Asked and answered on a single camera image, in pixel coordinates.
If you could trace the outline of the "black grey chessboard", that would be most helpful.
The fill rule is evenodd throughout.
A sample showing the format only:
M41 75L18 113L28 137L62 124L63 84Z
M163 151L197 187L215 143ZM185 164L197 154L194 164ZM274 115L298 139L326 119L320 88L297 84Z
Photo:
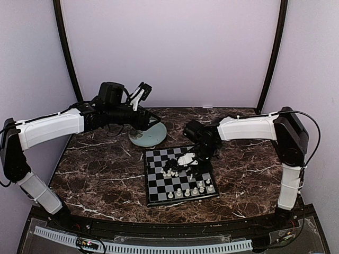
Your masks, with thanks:
M149 167L148 163L151 161L166 161L170 158L176 158L180 154L190 151L190 146L162 148L155 150L146 150L143 154L144 159L144 174L145 174L145 186L146 186L146 201L148 207L170 205L180 203L183 201L195 201L199 199L218 197L219 192L217 184L211 173L205 173L197 178L194 178L190 169L186 169L179 173L178 177L164 178L160 173L159 168ZM206 184L206 180L210 179L211 183ZM205 192L200 193L198 185L199 181L203 181L203 187ZM207 192L207 187L213 185L214 191L212 193ZM193 195L192 190L198 189L198 195ZM176 197L176 191L180 188L182 190L182 197ZM186 189L190 189L191 195L186 197L184 195ZM168 194L172 192L174 197L168 198Z

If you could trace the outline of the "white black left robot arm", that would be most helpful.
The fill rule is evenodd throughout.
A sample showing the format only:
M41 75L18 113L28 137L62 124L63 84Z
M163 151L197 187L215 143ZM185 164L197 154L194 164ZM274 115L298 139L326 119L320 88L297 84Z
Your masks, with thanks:
M160 122L158 116L140 106L151 91L152 87L144 82L132 94L123 84L103 82L93 99L74 103L61 112L28 120L7 119L1 131L1 163L5 178L10 184L17 184L29 198L54 216L54 222L62 230L71 230L75 220L68 214L67 205L30 167L26 152L62 137L91 132L111 124L146 131Z

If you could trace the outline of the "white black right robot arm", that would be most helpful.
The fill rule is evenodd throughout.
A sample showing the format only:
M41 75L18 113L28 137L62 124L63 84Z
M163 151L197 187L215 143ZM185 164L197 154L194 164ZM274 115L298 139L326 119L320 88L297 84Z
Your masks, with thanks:
M281 230L290 222L289 211L295 206L309 141L307 130L292 108L286 106L265 115L220 117L206 125L192 120L183 134L196 146L180 156L177 164L183 167L193 164L196 171L204 169L224 141L270 140L283 167L277 204L280 210L271 216L270 225Z

